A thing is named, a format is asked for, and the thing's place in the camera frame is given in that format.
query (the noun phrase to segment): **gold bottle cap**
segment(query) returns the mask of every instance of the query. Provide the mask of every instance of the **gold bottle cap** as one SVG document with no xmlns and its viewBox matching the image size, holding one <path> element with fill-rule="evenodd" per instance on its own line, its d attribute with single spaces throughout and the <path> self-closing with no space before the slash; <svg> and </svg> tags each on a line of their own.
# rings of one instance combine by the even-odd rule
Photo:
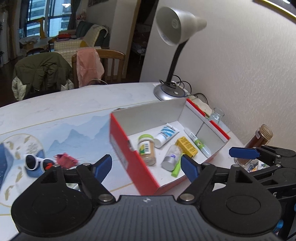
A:
<svg viewBox="0 0 296 241">
<path fill-rule="evenodd" d="M 260 130 L 260 132 L 261 132 L 261 134 L 263 135 L 263 137 L 267 140 L 267 141 L 269 141 L 272 137 L 273 137 L 273 133 L 272 133 L 272 131 L 271 131 L 271 129 L 267 126 L 267 125 L 265 125 L 265 124 L 263 124 L 260 128 L 259 128 L 259 130 Z"/>
</svg>

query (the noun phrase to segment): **black lamp neck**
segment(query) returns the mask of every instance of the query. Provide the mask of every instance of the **black lamp neck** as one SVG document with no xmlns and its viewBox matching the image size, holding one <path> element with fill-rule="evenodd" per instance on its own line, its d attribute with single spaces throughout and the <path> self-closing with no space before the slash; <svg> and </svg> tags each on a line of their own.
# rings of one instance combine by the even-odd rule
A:
<svg viewBox="0 0 296 241">
<path fill-rule="evenodd" d="M 171 80 L 172 80 L 172 77 L 173 77 L 177 62 L 178 62 L 178 58 L 179 58 L 179 56 L 181 54 L 182 49 L 184 48 L 185 44 L 187 43 L 187 41 L 185 41 L 184 43 L 179 44 L 179 46 L 176 49 L 172 64 L 170 65 L 170 71 L 168 73 L 168 77 L 167 77 L 167 80 L 166 80 L 167 83 L 171 82 Z"/>
</svg>

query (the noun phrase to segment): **white sunglasses frame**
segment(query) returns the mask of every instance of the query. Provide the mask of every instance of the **white sunglasses frame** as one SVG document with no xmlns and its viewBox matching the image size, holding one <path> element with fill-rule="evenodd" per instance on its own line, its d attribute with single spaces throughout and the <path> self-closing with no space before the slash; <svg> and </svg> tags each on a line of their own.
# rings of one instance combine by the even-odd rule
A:
<svg viewBox="0 0 296 241">
<path fill-rule="evenodd" d="M 34 157 L 34 159 L 35 159 L 35 166 L 34 166 L 33 169 L 31 169 L 31 168 L 29 168 L 29 167 L 27 166 L 27 163 L 26 163 L 26 158 L 27 158 L 27 156 L 32 156 L 32 157 Z M 55 160 L 53 160 L 53 159 L 51 159 L 51 158 L 40 158 L 40 157 L 37 157 L 37 156 L 35 156 L 35 155 L 33 155 L 33 154 L 26 154 L 26 155 L 25 155 L 25 158 L 24 158 L 24 165 L 25 165 L 25 168 L 27 168 L 29 171 L 33 171 L 33 170 L 35 170 L 35 169 L 38 167 L 38 163 L 40 162 L 41 170 L 42 170 L 42 172 L 45 172 L 45 170 L 44 170 L 44 168 L 43 168 L 43 161 L 44 161 L 44 160 L 50 160 L 50 161 L 52 161 L 53 163 L 56 163 Z"/>
</svg>

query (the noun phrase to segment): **white wall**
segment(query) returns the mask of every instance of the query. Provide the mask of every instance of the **white wall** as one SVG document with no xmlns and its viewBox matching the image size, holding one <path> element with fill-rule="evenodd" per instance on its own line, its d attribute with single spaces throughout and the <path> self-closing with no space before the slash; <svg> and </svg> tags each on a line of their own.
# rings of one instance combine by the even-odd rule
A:
<svg viewBox="0 0 296 241">
<path fill-rule="evenodd" d="M 127 52 L 137 0 L 117 0 L 110 36 L 110 49 Z"/>
<path fill-rule="evenodd" d="M 86 21 L 98 25 L 106 25 L 112 29 L 116 4 L 119 0 L 108 0 L 90 6 L 86 10 Z"/>
<path fill-rule="evenodd" d="M 271 145 L 296 150 L 296 24 L 252 0 L 160 0 L 207 27 L 186 44 L 175 74 L 202 92 L 246 143 L 263 123 Z M 166 79 L 176 47 L 152 27 L 140 81 Z"/>
</svg>

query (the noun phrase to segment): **wooden chair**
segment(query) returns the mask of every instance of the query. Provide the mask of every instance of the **wooden chair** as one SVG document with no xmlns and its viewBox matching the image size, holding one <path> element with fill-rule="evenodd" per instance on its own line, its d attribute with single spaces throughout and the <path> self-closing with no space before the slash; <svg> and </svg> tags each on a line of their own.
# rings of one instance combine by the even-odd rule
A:
<svg viewBox="0 0 296 241">
<path fill-rule="evenodd" d="M 96 51 L 98 52 L 101 62 L 103 64 L 103 67 L 105 69 L 105 73 L 102 76 L 102 80 L 108 84 L 120 83 L 121 76 L 122 76 L 122 70 L 123 70 L 123 64 L 124 64 L 124 60 L 126 58 L 126 55 L 124 53 L 121 53 L 121 52 L 118 52 L 115 50 L 110 50 L 110 49 L 97 49 Z M 108 76 L 108 59 L 112 59 L 111 76 Z M 117 75 L 114 75 L 114 65 L 115 65 L 116 59 L 119 59 L 119 65 L 118 65 Z M 72 56 L 74 88 L 78 88 L 76 62 L 77 62 L 77 54 Z"/>
</svg>

